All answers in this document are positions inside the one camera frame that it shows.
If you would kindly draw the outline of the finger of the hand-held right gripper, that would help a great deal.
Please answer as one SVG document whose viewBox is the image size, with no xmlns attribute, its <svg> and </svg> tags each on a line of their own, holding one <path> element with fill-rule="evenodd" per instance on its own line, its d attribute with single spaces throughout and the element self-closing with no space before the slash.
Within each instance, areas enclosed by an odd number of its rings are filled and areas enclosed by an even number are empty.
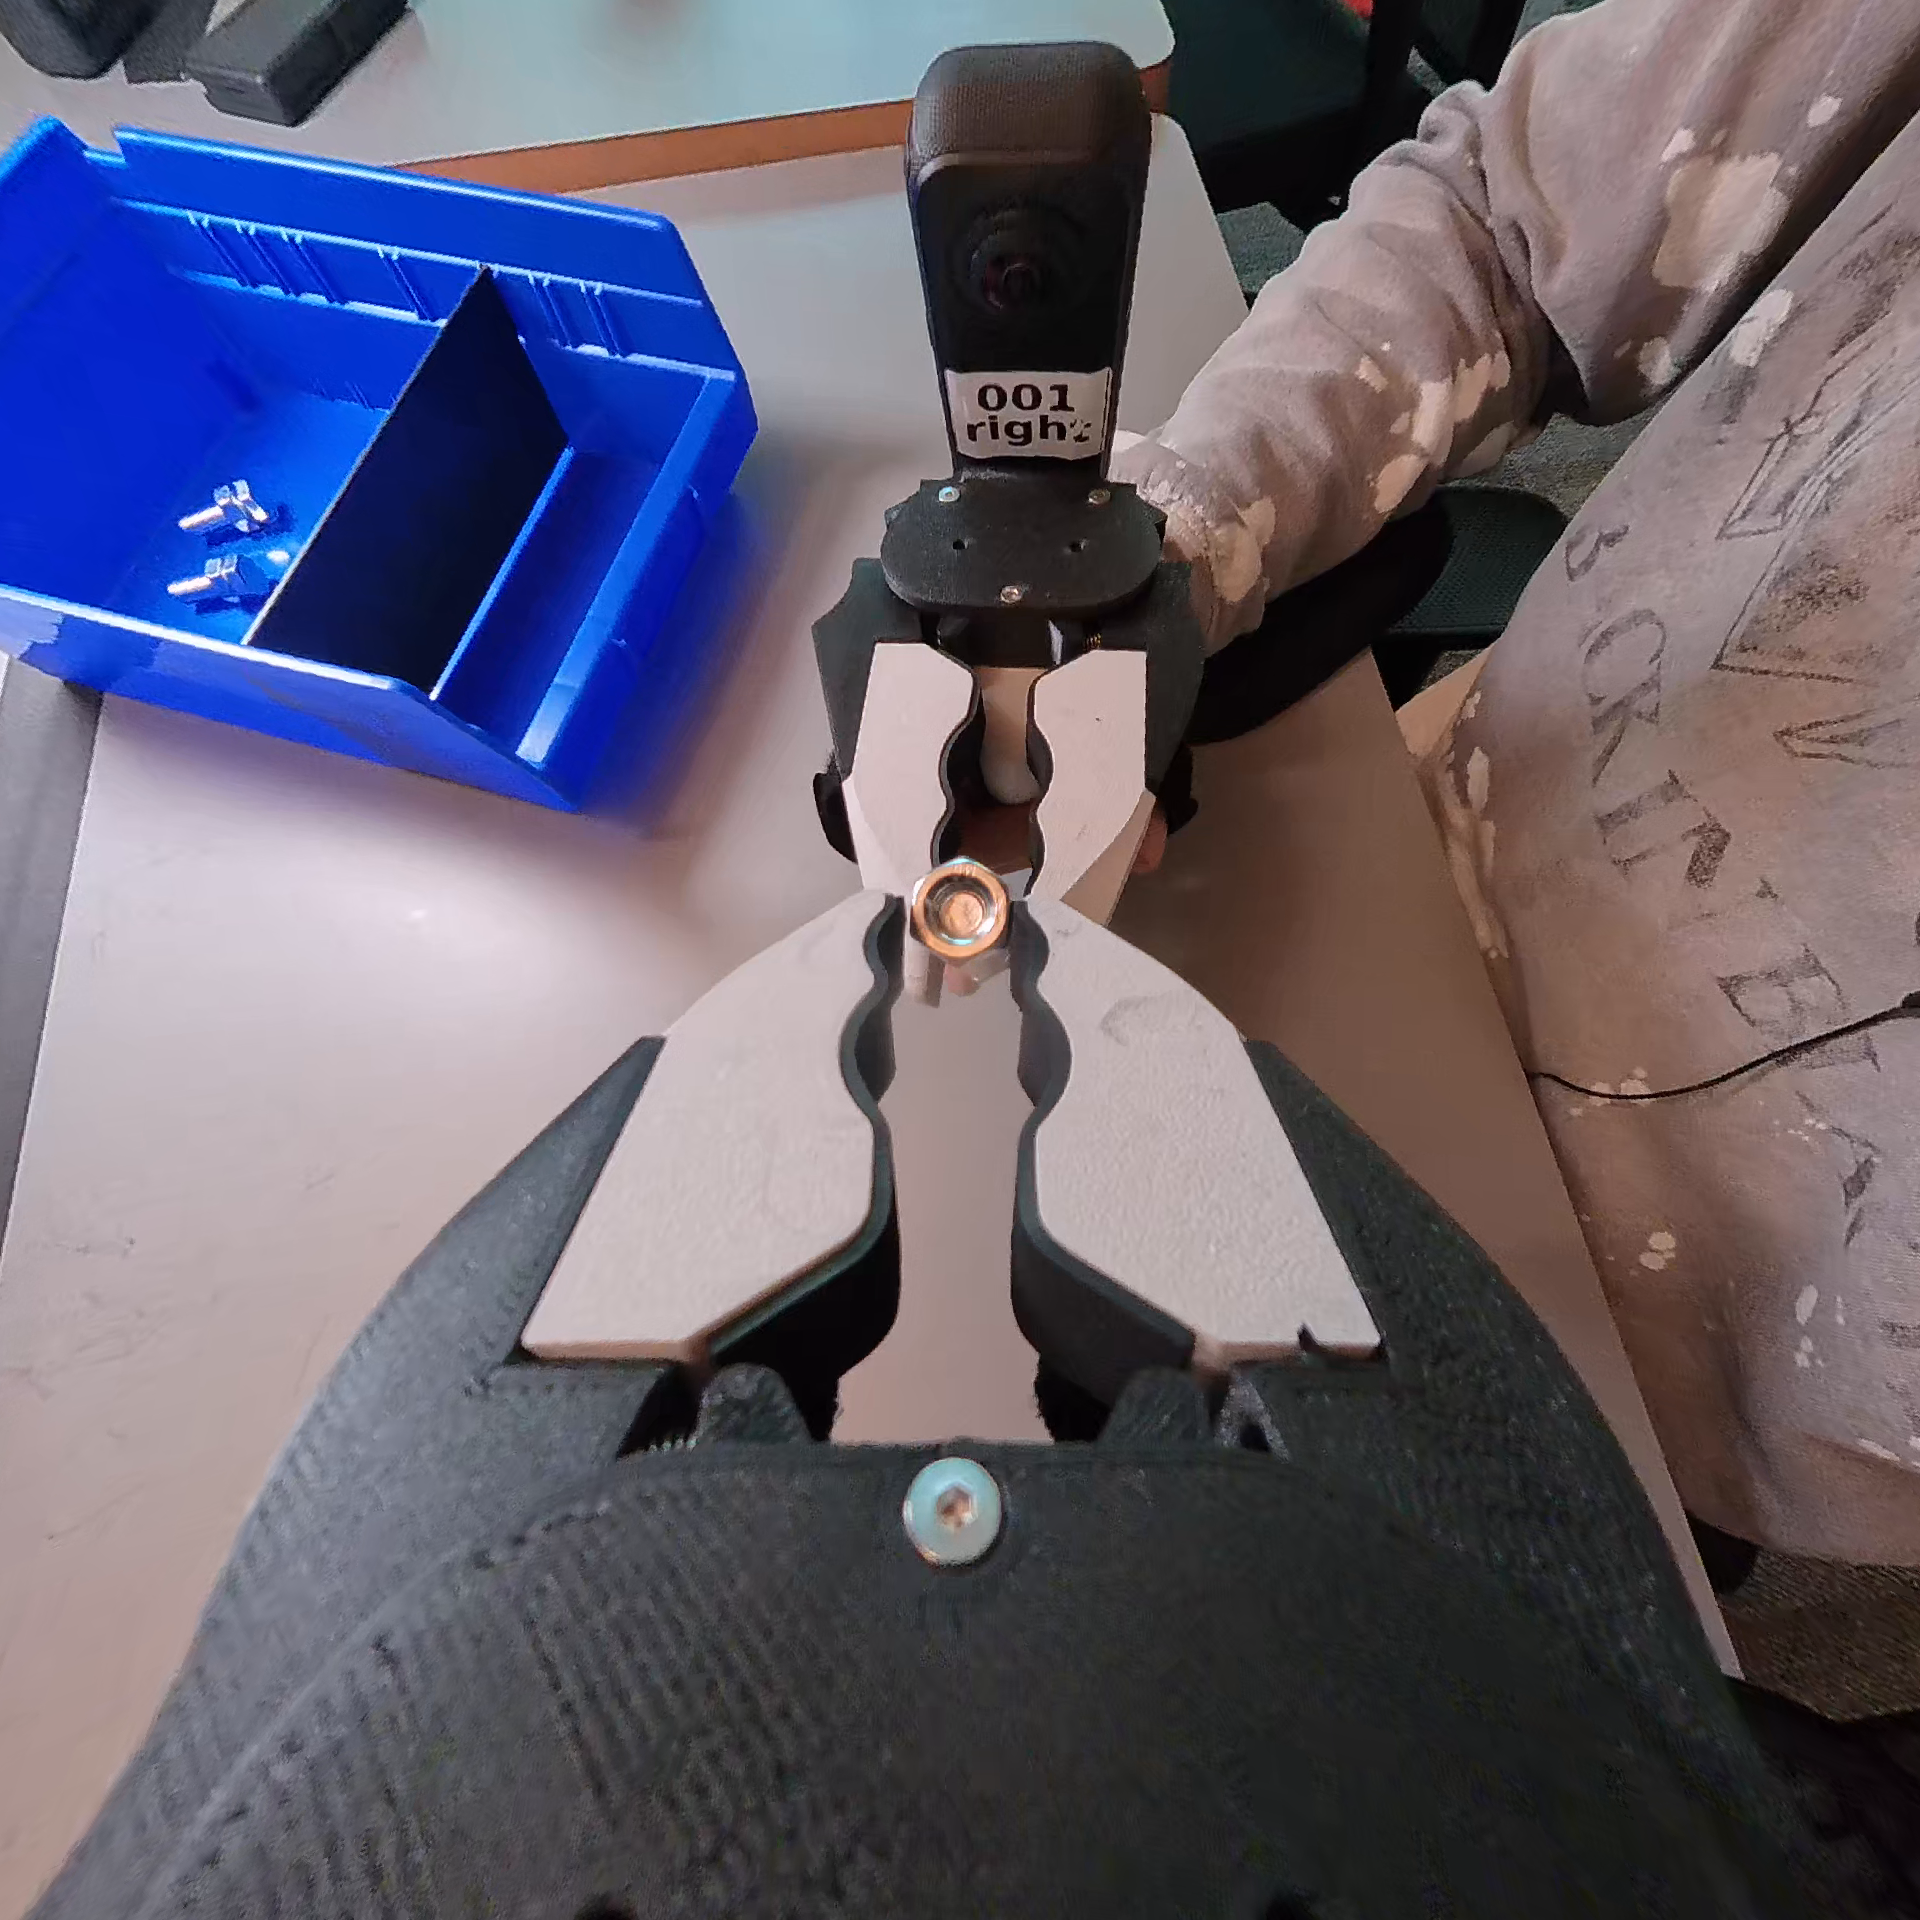
<svg viewBox="0 0 1920 1920">
<path fill-rule="evenodd" d="M 1094 646 L 1031 678 L 1024 746 L 1039 787 L 1027 811 L 1031 902 L 1111 924 L 1156 806 L 1145 722 L 1140 652 Z"/>
<path fill-rule="evenodd" d="M 952 823 L 952 754 L 979 717 L 966 666 L 921 639 L 872 646 L 843 775 L 852 854 L 864 887 L 910 899 L 943 862 Z"/>
</svg>

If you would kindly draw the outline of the blue plastic bin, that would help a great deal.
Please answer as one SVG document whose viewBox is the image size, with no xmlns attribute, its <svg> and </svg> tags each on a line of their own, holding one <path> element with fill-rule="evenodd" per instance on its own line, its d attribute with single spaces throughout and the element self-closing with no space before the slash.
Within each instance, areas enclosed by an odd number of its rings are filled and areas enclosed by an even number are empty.
<svg viewBox="0 0 1920 1920">
<path fill-rule="evenodd" d="M 757 431 L 671 221 L 55 118 L 3 188 L 6 656 L 545 810 L 654 754 Z M 236 478 L 271 535 L 176 528 Z"/>
</svg>

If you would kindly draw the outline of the person's right forearm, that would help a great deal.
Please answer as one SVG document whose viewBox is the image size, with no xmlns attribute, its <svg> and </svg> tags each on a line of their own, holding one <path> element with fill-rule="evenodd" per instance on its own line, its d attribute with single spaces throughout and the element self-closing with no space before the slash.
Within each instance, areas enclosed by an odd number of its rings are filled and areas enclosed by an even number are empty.
<svg viewBox="0 0 1920 1920">
<path fill-rule="evenodd" d="M 1916 2 L 1608 2 L 1519 37 L 1350 182 L 1119 476 L 1206 652 L 1544 418 L 1671 392 L 1916 115 Z"/>
</svg>

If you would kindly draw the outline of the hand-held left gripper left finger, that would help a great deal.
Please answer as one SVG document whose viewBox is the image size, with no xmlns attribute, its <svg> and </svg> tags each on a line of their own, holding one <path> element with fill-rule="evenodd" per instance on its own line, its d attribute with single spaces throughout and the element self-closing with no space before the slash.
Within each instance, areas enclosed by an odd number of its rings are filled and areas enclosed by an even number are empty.
<svg viewBox="0 0 1920 1920">
<path fill-rule="evenodd" d="M 854 894 L 662 1034 L 521 1331 L 541 1359 L 709 1368 L 827 1279 L 888 1200 L 879 1092 L 903 901 Z"/>
</svg>

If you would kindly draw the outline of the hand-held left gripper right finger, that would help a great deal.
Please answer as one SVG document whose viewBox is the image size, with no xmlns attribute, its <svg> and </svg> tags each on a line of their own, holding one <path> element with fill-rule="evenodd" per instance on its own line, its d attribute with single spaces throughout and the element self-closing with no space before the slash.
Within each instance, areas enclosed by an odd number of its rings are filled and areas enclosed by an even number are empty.
<svg viewBox="0 0 1920 1920">
<path fill-rule="evenodd" d="M 1257 1055 L 1156 958 L 1020 901 L 1012 994 L 1031 1102 L 1012 1303 L 1048 1368 L 1235 1368 L 1383 1340 Z"/>
</svg>

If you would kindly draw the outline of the silver hex bolt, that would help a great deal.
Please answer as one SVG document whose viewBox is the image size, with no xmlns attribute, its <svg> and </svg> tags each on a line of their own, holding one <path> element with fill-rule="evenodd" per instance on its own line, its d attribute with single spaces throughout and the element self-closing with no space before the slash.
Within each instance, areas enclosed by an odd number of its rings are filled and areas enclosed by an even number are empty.
<svg viewBox="0 0 1920 1920">
<path fill-rule="evenodd" d="M 910 931 L 924 962 L 913 994 L 941 1003 L 945 990 L 972 994 L 1006 962 L 1011 899 L 1000 878 L 973 860 L 931 870 L 910 901 Z"/>
</svg>

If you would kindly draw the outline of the silver hex nut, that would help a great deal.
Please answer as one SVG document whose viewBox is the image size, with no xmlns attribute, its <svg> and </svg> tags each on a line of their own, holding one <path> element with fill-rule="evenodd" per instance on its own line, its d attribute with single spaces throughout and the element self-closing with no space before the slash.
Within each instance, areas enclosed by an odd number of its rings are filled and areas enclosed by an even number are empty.
<svg viewBox="0 0 1920 1920">
<path fill-rule="evenodd" d="M 999 951 L 1011 917 L 1000 875 L 964 854 L 921 875 L 907 901 L 913 936 L 945 967 L 969 967 Z"/>
</svg>

